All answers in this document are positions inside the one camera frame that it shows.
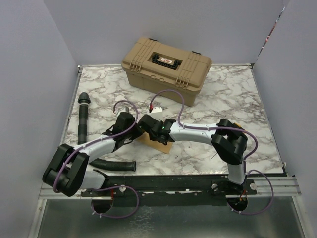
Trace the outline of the brown kraft envelope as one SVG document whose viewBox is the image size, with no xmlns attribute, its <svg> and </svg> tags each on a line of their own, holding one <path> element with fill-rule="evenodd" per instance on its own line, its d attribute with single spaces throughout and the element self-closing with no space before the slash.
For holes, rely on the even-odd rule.
<svg viewBox="0 0 317 238">
<path fill-rule="evenodd" d="M 143 135 L 141 135 L 140 137 L 138 137 L 137 141 L 139 141 L 139 142 L 143 143 L 144 145 L 149 146 L 153 149 L 161 151 L 165 154 L 169 154 L 170 150 L 173 146 L 173 142 L 168 142 L 167 145 L 164 145 L 162 143 L 159 143 L 158 141 L 150 140 L 149 134 L 146 132 Z"/>
</svg>

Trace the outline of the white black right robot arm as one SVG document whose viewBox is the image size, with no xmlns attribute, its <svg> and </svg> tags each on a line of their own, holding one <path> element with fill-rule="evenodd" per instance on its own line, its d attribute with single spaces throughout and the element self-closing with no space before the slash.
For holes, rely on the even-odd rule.
<svg viewBox="0 0 317 238">
<path fill-rule="evenodd" d="M 247 147 L 247 137 L 243 130 L 227 119 L 216 124 L 184 124 L 174 119 L 156 120 L 144 115 L 138 126 L 149 134 L 151 141 L 166 145 L 168 142 L 191 141 L 214 147 L 219 157 L 227 163 L 227 187 L 238 194 L 245 189 L 245 165 L 243 154 Z"/>
</svg>

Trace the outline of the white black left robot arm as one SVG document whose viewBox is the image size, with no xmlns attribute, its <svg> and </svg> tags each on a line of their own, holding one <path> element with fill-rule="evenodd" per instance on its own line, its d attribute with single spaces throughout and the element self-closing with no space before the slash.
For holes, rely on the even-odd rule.
<svg viewBox="0 0 317 238">
<path fill-rule="evenodd" d="M 86 171 L 87 166 L 143 133 L 132 114 L 121 112 L 115 124 L 97 139 L 76 146 L 60 145 L 44 171 L 42 181 L 68 197 L 81 189 L 92 189 L 97 195 L 105 195 L 109 191 L 106 175 L 98 170 Z"/>
</svg>

